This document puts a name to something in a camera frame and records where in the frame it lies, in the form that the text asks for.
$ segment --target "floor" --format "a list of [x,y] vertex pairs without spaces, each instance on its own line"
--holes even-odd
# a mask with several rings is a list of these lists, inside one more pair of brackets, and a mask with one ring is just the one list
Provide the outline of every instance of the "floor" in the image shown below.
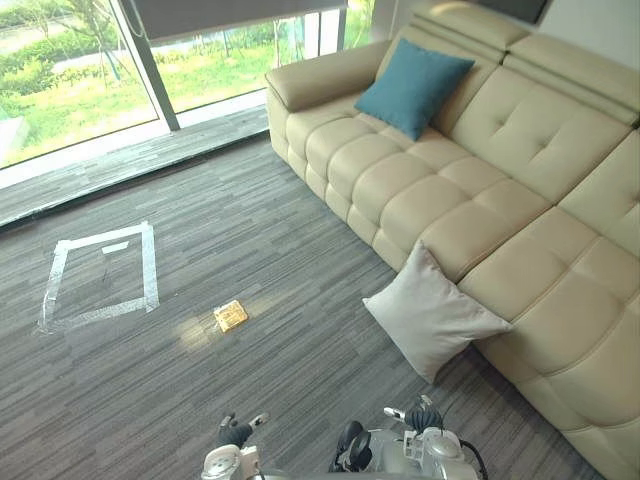
[[[58,241],[143,221],[157,308],[38,331]],[[127,239],[70,251],[54,307],[143,295]],[[264,138],[5,231],[0,270],[3,480],[198,478],[229,409],[271,414],[251,439],[265,467],[324,472],[348,420],[390,426],[382,408],[422,392],[494,480],[601,478],[473,347],[435,385],[415,374],[361,303],[394,272]],[[250,318],[222,334],[211,311],[234,298]]]
[[[190,115],[194,117],[191,121],[196,120],[195,113],[182,115]],[[12,184],[11,175],[7,173],[9,170],[0,171],[0,229],[141,175],[194,157],[211,155],[219,148],[248,137],[264,135],[266,131],[267,112],[264,105],[260,105],[209,121],[190,124],[177,132],[145,139],[134,146],[119,148],[103,155],[94,154],[90,160],[67,162],[69,164],[65,163],[66,166],[63,168],[29,178],[32,176],[31,166],[40,161],[34,159],[9,169],[25,170],[20,175],[26,175],[28,179],[19,183]],[[78,147],[84,148],[88,145],[97,143],[81,144]],[[63,154],[64,151],[56,152],[58,159]]]

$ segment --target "grass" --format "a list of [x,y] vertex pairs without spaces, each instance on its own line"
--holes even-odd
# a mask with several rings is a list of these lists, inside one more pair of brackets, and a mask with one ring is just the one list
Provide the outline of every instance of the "grass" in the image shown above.
[[[361,0],[358,4],[364,8],[370,3]],[[368,13],[350,10],[345,44],[366,44],[369,25]],[[280,54],[284,63],[291,61],[286,46],[281,46]],[[275,47],[232,50],[229,57],[223,51],[199,53],[194,49],[162,60],[157,62],[158,69],[174,110],[180,112],[264,87],[264,73],[275,66]],[[135,72],[131,64],[127,69]],[[0,95],[0,111],[25,117],[30,127],[24,145],[9,154],[9,164],[156,118],[137,76],[121,73],[122,81],[109,76],[106,85],[99,76],[73,83],[61,76],[55,87],[42,92]]]

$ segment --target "white pillow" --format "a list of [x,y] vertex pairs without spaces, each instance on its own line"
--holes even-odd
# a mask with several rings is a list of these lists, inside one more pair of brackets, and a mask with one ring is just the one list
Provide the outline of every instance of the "white pillow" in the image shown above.
[[421,241],[393,282],[362,301],[411,366],[430,383],[440,367],[471,340],[513,328],[460,292]]

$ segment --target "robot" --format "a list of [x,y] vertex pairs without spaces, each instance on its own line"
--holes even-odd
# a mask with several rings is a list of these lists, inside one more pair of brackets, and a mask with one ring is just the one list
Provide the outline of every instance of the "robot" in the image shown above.
[[[340,435],[329,473],[314,480],[488,480],[482,457],[469,442],[444,429],[443,418],[426,395],[404,412],[387,407],[384,413],[411,430],[403,436],[392,430],[366,430],[350,422]],[[285,472],[263,472],[258,450],[244,447],[253,431],[269,419],[262,414],[238,425],[235,414],[225,415],[218,431],[218,448],[204,461],[202,480],[292,480]],[[480,465],[479,474],[466,460],[463,447]]]

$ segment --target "pillow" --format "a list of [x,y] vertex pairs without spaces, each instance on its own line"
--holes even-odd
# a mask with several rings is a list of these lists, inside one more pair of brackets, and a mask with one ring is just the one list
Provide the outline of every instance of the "pillow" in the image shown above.
[[460,292],[418,241],[384,290],[362,300],[411,366],[430,383],[471,340],[513,326]]
[[355,107],[417,140],[473,63],[400,39],[389,66]]

